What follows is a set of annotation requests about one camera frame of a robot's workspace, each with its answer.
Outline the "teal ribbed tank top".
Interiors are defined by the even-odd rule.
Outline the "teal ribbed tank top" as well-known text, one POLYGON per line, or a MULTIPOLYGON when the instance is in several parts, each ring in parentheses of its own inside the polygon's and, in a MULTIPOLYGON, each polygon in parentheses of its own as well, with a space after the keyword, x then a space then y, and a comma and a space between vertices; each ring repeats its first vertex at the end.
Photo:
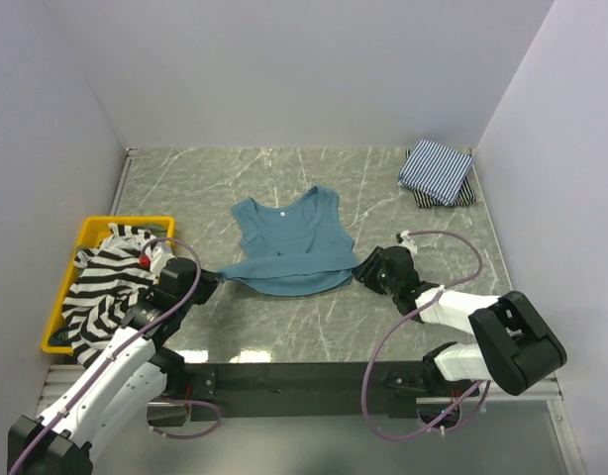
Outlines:
POLYGON ((343 228, 336 191, 315 185, 294 203, 269 208, 247 198, 232 208, 246 259, 218 271, 278 297, 310 296, 351 283, 355 240, 343 228))

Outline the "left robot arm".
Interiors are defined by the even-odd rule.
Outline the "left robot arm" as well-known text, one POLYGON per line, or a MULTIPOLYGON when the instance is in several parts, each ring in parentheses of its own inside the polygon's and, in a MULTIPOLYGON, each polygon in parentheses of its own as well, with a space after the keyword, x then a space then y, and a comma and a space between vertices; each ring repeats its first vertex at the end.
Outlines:
POLYGON ((13 423, 8 473, 90 474, 105 446, 150 401, 173 397, 187 406, 184 358, 164 344, 219 280, 191 259, 171 259, 77 381, 39 416, 13 423))

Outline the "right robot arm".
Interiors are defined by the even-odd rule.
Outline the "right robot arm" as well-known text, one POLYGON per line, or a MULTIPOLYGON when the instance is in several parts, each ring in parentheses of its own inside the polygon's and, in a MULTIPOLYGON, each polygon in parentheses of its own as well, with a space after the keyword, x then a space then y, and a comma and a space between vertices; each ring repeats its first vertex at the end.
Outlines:
POLYGON ((410 375, 389 376, 394 387, 443 395, 458 382, 487 381, 518 396, 567 363, 567 352, 529 300, 518 291, 482 296, 448 290, 419 277, 410 250, 377 247, 354 278, 389 295, 407 321, 448 327, 474 342, 445 343, 428 352, 410 375))

